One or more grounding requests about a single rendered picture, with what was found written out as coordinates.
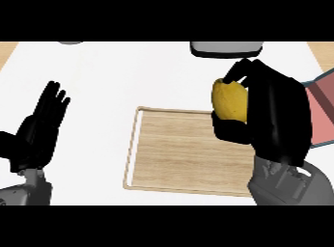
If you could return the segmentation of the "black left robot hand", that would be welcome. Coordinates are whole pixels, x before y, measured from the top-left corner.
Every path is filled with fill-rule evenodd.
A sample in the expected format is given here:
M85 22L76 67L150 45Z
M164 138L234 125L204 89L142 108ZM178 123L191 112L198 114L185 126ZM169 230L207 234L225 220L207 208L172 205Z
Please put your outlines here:
M43 169L49 164L68 104L70 98L65 97L61 83L51 81L17 134L0 131L0 158L9 160L12 173Z

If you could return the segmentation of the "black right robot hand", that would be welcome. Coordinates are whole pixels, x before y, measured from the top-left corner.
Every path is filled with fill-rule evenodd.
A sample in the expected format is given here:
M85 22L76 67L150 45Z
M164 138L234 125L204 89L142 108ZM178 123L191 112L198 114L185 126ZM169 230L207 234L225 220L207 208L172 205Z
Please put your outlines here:
M243 77L241 85L248 89L247 123L222 120L212 113L216 137L251 145L256 155L266 160L303 167L313 137L305 85L259 59L238 61L223 82Z

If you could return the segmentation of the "yellow lemon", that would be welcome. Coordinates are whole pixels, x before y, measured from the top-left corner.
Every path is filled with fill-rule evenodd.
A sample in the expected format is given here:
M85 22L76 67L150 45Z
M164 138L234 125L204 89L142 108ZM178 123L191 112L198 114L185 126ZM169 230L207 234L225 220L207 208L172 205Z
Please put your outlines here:
M213 84L212 103L217 117L222 120L247 122L248 92L241 84L232 81L229 84L217 79Z

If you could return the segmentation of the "pink cardboard box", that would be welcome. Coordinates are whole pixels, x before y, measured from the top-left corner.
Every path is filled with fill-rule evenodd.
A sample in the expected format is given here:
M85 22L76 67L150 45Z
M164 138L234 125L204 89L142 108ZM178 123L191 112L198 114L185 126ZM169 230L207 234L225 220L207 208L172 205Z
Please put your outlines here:
M312 147L334 144L334 68L303 83L312 108Z

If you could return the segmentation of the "pale wooden tray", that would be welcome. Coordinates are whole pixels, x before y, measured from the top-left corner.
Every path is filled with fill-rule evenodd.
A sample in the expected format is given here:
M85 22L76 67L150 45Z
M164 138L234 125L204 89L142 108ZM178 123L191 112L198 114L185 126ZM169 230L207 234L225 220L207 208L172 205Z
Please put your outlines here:
M216 138L207 111L136 110L123 187L247 197L254 150Z

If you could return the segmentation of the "grey and black appliance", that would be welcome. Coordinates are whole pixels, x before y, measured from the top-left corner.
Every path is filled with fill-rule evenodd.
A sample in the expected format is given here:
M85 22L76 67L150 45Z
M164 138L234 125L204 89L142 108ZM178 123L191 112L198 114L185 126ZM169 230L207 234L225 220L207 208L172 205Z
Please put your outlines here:
M250 58L263 50L262 41L192 41L191 54L203 58Z

